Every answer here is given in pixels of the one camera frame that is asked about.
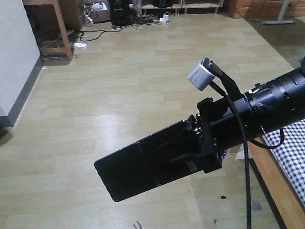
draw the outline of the computer tower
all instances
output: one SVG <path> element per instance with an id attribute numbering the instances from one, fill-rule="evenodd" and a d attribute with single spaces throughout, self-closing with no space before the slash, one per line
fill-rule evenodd
<path id="1" fill-rule="evenodd" d="M 113 26 L 130 25 L 129 0 L 110 0 L 110 19 Z"/>

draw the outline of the wooden table leg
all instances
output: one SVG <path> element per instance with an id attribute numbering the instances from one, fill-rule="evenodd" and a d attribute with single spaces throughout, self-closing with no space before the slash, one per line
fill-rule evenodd
<path id="1" fill-rule="evenodd" d="M 72 55 L 72 51 L 71 51 L 71 47 L 70 47 L 70 42 L 68 39 L 68 34 L 66 31 L 66 26 L 63 22 L 63 17 L 62 17 L 62 13 L 61 13 L 61 7 L 59 6 L 58 0 L 54 0 L 53 2 L 54 5 L 54 9 L 55 9 L 55 14 L 58 20 L 58 25 L 59 25 L 59 29 L 61 31 L 61 38 L 67 53 L 67 57 L 69 60 L 72 60 L 73 55 Z"/>

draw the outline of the robotic arm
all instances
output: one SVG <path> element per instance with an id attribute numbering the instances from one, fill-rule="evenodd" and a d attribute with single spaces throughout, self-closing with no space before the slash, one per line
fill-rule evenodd
<path id="1" fill-rule="evenodd" d="M 188 79 L 199 89 L 210 85 L 223 98 L 206 98 L 199 113 L 147 136 L 95 162 L 114 201 L 203 170 L 222 167 L 226 150 L 305 118 L 304 66 L 242 94 L 212 60 L 201 60 Z M 225 91 L 213 79 L 220 78 Z"/>

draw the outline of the checkered fabric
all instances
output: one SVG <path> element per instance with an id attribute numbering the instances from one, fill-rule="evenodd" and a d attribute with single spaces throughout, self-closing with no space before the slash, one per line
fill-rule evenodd
<path id="1" fill-rule="evenodd" d="M 305 206 L 305 119 L 284 128 L 285 141 L 272 153 Z M 280 142 L 280 131 L 264 136 L 270 146 Z"/>

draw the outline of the white wall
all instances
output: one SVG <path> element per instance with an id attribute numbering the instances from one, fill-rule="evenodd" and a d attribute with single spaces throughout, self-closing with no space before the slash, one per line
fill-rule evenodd
<path id="1" fill-rule="evenodd" d="M 21 0 L 0 0 L 0 116 L 7 116 L 39 55 Z"/>

